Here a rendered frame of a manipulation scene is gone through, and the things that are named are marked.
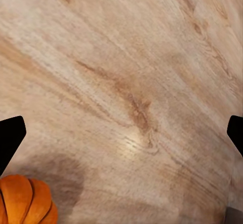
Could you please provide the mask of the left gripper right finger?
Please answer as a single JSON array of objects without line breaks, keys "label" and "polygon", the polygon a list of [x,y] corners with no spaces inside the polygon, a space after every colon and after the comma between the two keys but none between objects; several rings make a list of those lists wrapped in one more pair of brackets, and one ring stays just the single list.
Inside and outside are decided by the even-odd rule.
[{"label": "left gripper right finger", "polygon": [[227,134],[243,156],[243,117],[231,116]]}]

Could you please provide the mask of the pumpkin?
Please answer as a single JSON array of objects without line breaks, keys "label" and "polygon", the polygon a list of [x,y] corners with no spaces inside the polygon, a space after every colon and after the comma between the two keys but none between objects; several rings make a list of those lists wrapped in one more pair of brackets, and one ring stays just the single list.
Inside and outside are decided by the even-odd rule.
[{"label": "pumpkin", "polygon": [[0,224],[57,224],[58,209],[49,186],[11,174],[0,180]]}]

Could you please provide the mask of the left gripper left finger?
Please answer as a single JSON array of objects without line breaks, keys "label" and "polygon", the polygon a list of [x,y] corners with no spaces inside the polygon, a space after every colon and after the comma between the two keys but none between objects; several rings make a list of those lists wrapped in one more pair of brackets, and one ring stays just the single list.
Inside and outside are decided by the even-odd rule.
[{"label": "left gripper left finger", "polygon": [[0,176],[26,136],[22,116],[0,121]]}]

